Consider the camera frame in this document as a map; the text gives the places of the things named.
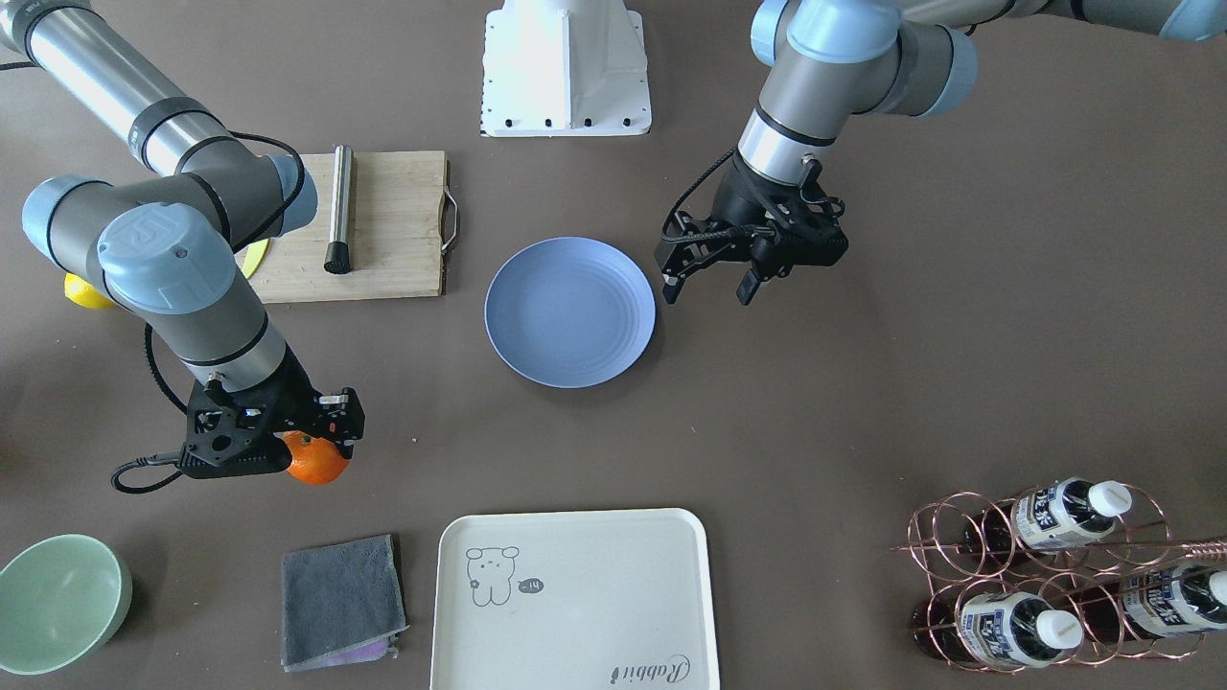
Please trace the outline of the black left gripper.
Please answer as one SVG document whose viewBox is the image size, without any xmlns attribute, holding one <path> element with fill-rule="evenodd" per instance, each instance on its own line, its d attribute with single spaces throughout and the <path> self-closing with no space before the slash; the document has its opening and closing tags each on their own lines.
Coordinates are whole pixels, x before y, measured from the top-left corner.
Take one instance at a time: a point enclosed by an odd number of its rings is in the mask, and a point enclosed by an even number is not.
<svg viewBox="0 0 1227 690">
<path fill-rule="evenodd" d="M 708 219 L 693 219 L 683 203 L 725 161 Z M 663 220 L 656 264 L 663 274 L 663 301 L 679 302 L 683 281 L 715 263 L 745 263 L 736 296 L 748 306 L 763 284 L 787 277 L 794 266 L 832 266 L 845 254 L 840 228 L 845 203 L 818 184 L 822 163 L 802 156 L 798 185 L 782 184 L 751 169 L 741 153 L 723 153 L 679 196 Z"/>
</svg>

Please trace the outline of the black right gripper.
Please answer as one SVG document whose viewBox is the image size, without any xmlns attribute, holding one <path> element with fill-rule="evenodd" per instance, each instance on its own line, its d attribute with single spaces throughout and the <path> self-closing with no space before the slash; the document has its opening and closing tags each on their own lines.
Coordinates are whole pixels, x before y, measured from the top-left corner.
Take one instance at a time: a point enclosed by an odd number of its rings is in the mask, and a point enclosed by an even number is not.
<svg viewBox="0 0 1227 690">
<path fill-rule="evenodd" d="M 357 392 L 345 387 L 324 397 L 291 350 L 253 388 L 228 393 L 218 381 L 193 386 L 178 468 L 193 479 L 283 471 L 292 460 L 277 435 L 290 431 L 333 442 L 345 459 L 355 457 L 355 442 L 364 433 Z"/>
</svg>

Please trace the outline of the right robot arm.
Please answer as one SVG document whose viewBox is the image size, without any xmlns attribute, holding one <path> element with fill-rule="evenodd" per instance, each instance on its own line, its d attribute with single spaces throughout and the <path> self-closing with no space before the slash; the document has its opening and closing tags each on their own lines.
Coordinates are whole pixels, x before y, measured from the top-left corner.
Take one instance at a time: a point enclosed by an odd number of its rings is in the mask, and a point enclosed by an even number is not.
<svg viewBox="0 0 1227 690">
<path fill-rule="evenodd" d="M 253 153 L 106 23 L 87 1 L 5 1 L 2 44 L 48 72 L 126 141 L 155 179 L 54 176 L 22 209 L 27 239 L 144 322 L 194 377 L 175 451 L 123 464 L 173 478 L 285 471 L 304 451 L 347 462 L 363 436 L 355 389 L 324 394 L 272 327 L 236 253 L 306 227 L 318 192 L 302 158 Z"/>
</svg>

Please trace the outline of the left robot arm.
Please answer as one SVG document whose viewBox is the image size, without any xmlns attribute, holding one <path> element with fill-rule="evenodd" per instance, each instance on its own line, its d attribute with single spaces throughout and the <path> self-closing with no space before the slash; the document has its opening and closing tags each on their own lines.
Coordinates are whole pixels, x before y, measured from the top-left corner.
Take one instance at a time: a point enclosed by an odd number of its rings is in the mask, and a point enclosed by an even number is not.
<svg viewBox="0 0 1227 690">
<path fill-rule="evenodd" d="M 974 28 L 1050 14 L 1164 39 L 1225 32 L 1222 1 L 764 1 L 751 47 L 771 69 L 706 219 L 675 204 L 656 264 L 663 300 L 717 263 L 748 266 L 736 291 L 750 303 L 795 266 L 845 254 L 845 203 L 821 188 L 825 157 L 858 114 L 937 115 L 962 104 L 978 76 Z"/>
</svg>

